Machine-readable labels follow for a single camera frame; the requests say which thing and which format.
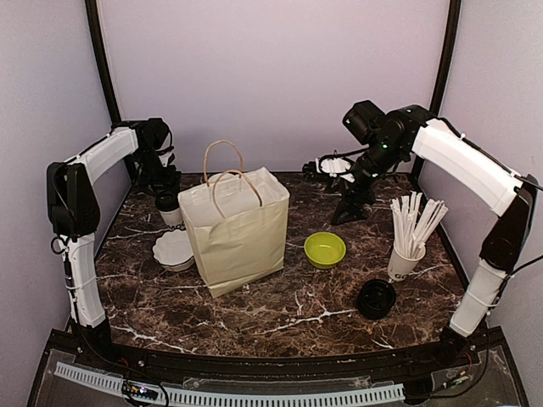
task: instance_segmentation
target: white bowl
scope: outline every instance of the white bowl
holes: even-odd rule
[[[156,239],[154,258],[168,271],[183,271],[194,264],[194,253],[187,231],[167,231]]]

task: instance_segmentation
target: black cup lid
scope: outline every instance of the black cup lid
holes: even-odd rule
[[[384,318],[396,302],[396,291],[385,280],[366,282],[358,294],[356,305],[368,320]]]
[[[156,209],[160,212],[171,212],[172,210],[179,209],[177,195],[172,191],[163,191],[159,193],[154,204],[156,205]]]

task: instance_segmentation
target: brown marble tabletop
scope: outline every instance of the brown marble tabletop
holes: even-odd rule
[[[200,183],[184,175],[183,189]],[[389,315],[369,321],[355,307],[362,285],[388,280],[394,232],[391,198],[405,195],[405,176],[376,183],[369,218],[341,226],[329,221],[338,194],[280,173],[290,191],[285,267],[213,299],[194,265],[174,273],[153,259],[154,241],[167,228],[154,199],[131,192],[96,262],[98,285],[116,343],[188,354],[232,357],[306,357],[354,354],[435,342],[463,294],[462,284],[434,233],[427,255],[403,282]],[[331,270],[312,267],[304,241],[331,231],[347,254]]]

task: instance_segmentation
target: green bowl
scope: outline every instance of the green bowl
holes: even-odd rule
[[[331,269],[345,256],[347,248],[341,238],[327,231],[309,236],[304,244],[305,254],[317,269]]]

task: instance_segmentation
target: robotic arm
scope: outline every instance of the robotic arm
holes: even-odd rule
[[[480,196],[499,217],[485,238],[479,267],[448,326],[442,331],[439,357],[448,364],[465,345],[466,338],[495,307],[508,276],[518,261],[532,223],[537,180],[523,178],[467,140],[446,120],[420,106],[385,114],[370,101],[355,104],[344,125],[367,145],[356,162],[342,155],[328,155],[304,166],[339,178],[342,198],[332,224],[365,219],[365,204],[373,204],[372,184],[411,152],[454,176]]]
[[[47,170],[48,217],[57,237],[55,253],[64,261],[65,285],[71,317],[97,348],[110,345],[109,323],[98,296],[94,270],[94,232],[100,209],[92,189],[114,164],[131,156],[137,165],[139,186],[158,197],[179,193],[181,173],[171,162],[173,147],[163,148],[170,129],[162,119],[126,121],[81,154]]]

